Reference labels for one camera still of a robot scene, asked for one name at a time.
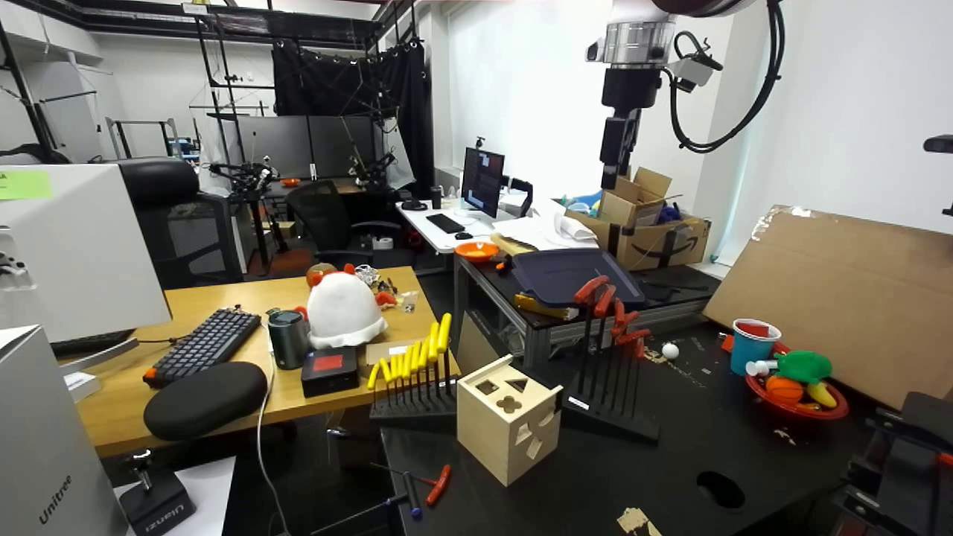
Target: bowl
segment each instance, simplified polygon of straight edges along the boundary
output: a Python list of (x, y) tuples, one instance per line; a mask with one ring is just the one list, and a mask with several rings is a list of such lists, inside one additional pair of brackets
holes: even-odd
[(499, 253), (499, 246), (493, 242), (467, 242), (458, 245), (454, 251), (471, 262), (489, 262)]
[(758, 383), (758, 378), (754, 376), (745, 376), (745, 380), (748, 382), (748, 387), (755, 392), (756, 395), (761, 397), (764, 400), (764, 403), (770, 405), (772, 410), (780, 412), (785, 417), (793, 417), (795, 419), (802, 420), (811, 420), (811, 421), (836, 421), (838, 419), (843, 419), (850, 413), (850, 406), (847, 404), (847, 399), (843, 397), (841, 391), (837, 389), (834, 385), (827, 383), (827, 392), (834, 397), (834, 400), (837, 401), (837, 407), (833, 409), (823, 409), (821, 411), (814, 411), (811, 409), (805, 409), (802, 407), (797, 407), (795, 405), (787, 405), (768, 398), (767, 391), (764, 390), (764, 387)]

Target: black curtain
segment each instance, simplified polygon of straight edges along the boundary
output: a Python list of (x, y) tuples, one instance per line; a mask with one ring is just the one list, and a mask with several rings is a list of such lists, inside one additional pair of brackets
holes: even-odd
[(414, 37), (371, 60), (352, 60), (316, 54), (284, 40), (274, 44), (272, 60), (278, 115), (396, 116), (414, 170), (415, 193), (429, 195), (434, 185), (434, 124), (422, 43)]

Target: green toy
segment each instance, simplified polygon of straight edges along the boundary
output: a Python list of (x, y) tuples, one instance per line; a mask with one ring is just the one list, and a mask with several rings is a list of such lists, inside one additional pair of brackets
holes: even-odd
[(778, 360), (778, 376), (801, 383), (813, 384), (831, 375), (831, 361), (815, 352), (799, 350), (786, 356), (775, 354)]

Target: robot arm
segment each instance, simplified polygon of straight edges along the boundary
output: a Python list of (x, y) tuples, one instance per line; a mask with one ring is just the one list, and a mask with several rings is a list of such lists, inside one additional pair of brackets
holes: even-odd
[[(694, 142), (681, 131), (676, 110), (678, 91), (691, 92), (704, 86), (721, 64), (706, 52), (707, 43), (699, 43), (690, 32), (675, 33), (675, 15), (712, 17), (743, 10), (755, 0), (615, 0), (605, 37), (586, 51), (586, 60), (608, 64), (602, 88), (602, 104), (613, 109), (606, 119), (600, 160), (603, 163), (602, 188), (614, 188), (616, 177), (627, 173), (635, 147), (641, 111), (655, 104), (666, 73), (672, 86), (672, 126), (681, 147), (696, 153), (709, 153), (740, 132), (754, 118), (771, 93), (781, 66), (783, 22), (780, 0), (767, 0), (772, 35), (769, 76), (751, 111), (736, 129), (710, 143)], [(683, 53), (679, 42), (691, 41), (694, 50)], [(670, 50), (678, 57), (669, 63)]]

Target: red square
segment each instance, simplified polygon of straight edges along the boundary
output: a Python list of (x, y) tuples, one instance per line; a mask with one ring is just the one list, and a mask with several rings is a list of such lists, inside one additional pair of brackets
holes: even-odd
[(336, 370), (344, 366), (344, 356), (323, 356), (316, 358), (314, 364), (312, 365), (311, 370), (313, 372), (321, 372), (322, 370)]

